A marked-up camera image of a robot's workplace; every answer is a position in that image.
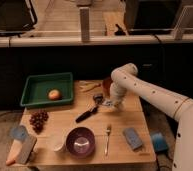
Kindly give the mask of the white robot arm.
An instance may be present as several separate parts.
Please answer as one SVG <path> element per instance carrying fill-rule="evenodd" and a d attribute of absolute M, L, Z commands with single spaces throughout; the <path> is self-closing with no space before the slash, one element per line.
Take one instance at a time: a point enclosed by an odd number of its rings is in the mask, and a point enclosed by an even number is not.
<path fill-rule="evenodd" d="M 137 77 L 133 63 L 111 72 L 110 98 L 119 108 L 127 91 L 132 91 L 178 122 L 172 171 L 193 171 L 193 99 Z"/>

